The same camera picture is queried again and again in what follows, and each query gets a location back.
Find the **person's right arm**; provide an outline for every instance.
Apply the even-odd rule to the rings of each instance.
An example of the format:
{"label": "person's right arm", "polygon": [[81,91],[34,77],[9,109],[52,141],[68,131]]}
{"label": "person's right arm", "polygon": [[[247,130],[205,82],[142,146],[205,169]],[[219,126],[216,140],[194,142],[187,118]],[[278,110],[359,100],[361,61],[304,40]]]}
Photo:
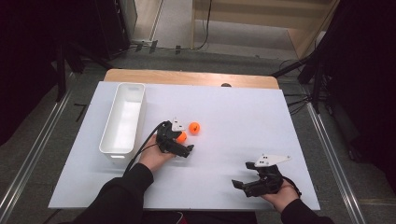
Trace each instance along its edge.
{"label": "person's right arm", "polygon": [[262,198],[274,205],[284,224],[333,224],[329,217],[320,217],[300,200],[294,186],[283,180],[277,194],[265,194]]}

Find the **hand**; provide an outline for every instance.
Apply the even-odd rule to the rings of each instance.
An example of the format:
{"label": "hand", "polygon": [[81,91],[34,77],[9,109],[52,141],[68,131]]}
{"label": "hand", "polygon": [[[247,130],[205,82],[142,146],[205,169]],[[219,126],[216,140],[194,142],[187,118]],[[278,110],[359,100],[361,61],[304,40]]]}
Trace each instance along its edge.
{"label": "hand", "polygon": [[154,134],[148,140],[143,150],[139,162],[147,166],[151,172],[160,169],[166,161],[175,157],[172,153],[162,153],[155,141],[156,135]]}
{"label": "hand", "polygon": [[274,205],[274,208],[279,213],[282,213],[283,209],[288,206],[289,203],[298,199],[294,186],[287,180],[283,180],[283,184],[280,187],[280,191],[277,194],[264,194],[262,198]]}

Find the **person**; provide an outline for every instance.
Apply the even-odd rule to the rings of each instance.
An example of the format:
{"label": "person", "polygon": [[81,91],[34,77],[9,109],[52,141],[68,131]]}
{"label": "person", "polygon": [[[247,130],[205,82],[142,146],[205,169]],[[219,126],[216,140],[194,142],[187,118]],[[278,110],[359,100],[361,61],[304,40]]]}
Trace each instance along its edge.
{"label": "person", "polygon": [[[162,153],[152,136],[137,164],[123,177],[108,181],[96,199],[72,222],[79,223],[257,223],[254,212],[144,212],[144,193],[154,182],[153,175],[167,161],[175,157]],[[277,194],[262,195],[281,214],[285,224],[333,223],[329,217],[319,217],[298,197],[293,186],[284,180]]]}

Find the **person's left hand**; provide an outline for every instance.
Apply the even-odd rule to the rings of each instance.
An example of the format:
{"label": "person's left hand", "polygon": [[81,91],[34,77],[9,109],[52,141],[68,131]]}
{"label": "person's left hand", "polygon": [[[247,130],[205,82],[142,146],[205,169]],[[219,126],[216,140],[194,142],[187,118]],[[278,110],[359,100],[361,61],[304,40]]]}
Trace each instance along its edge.
{"label": "person's left hand", "polygon": [[147,166],[151,172],[160,169],[164,163],[174,158],[176,155],[173,153],[162,153],[155,141],[156,135],[154,134],[148,140],[143,148],[146,148],[139,159],[139,163]]}

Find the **floor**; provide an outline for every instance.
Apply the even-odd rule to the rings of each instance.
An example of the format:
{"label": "floor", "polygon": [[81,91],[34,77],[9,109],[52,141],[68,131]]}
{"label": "floor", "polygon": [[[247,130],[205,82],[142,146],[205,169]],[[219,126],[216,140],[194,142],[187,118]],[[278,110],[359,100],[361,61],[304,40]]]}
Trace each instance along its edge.
{"label": "floor", "polygon": [[[176,55],[169,49],[173,49],[176,45],[184,48],[190,44],[190,29],[188,28],[191,19],[190,1],[136,0],[137,11],[148,7],[143,5],[144,3],[153,4],[152,8],[157,14],[151,14],[150,19],[144,19],[144,21],[151,22],[146,26],[148,31],[141,28],[135,33],[135,40],[147,43],[158,40],[157,47],[159,48],[154,54],[149,53],[148,49],[121,54],[111,62],[117,67],[268,75],[297,61],[286,30],[225,22],[210,22],[207,44],[199,52],[186,51],[181,55]],[[142,17],[138,19],[138,24],[144,22],[140,20],[143,20]],[[196,22],[196,27],[203,25],[205,25],[204,21]],[[202,43],[205,33],[204,29],[201,31],[197,29],[196,32],[196,45],[198,46]],[[211,63],[205,63],[203,58],[210,59]],[[238,66],[235,62],[241,62],[242,65]],[[62,171],[62,164],[78,134],[82,121],[79,117],[84,114],[84,110],[78,105],[90,103],[95,90],[94,83],[102,80],[106,73],[106,70],[94,63],[85,62],[85,64],[87,68],[84,75],[73,74],[70,78],[74,80],[74,89],[68,101],[65,102],[62,115],[53,127],[50,138],[44,145],[40,160],[36,162],[35,169],[29,174],[29,181],[24,183],[23,191],[15,195],[19,201],[14,204],[13,212],[8,214],[8,223],[42,223],[53,213],[47,208],[48,202]],[[298,74],[295,70],[278,79],[279,86],[285,93],[304,92],[305,87],[296,81]],[[56,89],[54,88],[26,118],[14,137],[0,146],[0,193],[7,192],[8,186],[14,180],[32,146],[35,145],[36,136],[40,135],[41,128],[54,107],[55,96]],[[396,219],[394,213],[396,197],[384,175],[369,163],[351,161],[347,155],[347,144],[336,122],[326,112],[324,105],[321,105],[320,111],[322,111],[320,115],[325,120],[324,127],[328,130],[337,159],[342,165],[365,217],[365,221],[361,223],[393,223]],[[331,216],[337,223],[352,223],[343,196],[340,195],[339,185],[335,183],[333,170],[326,164],[328,158],[318,139],[316,128],[310,123],[312,118],[307,108],[303,108],[292,119],[306,156],[308,169],[318,191],[318,199],[322,207],[319,213]],[[62,211],[51,223],[70,220],[79,212],[79,210]],[[280,223],[278,214],[275,212],[258,212],[257,217],[260,224],[268,223],[265,220],[270,223]]]}

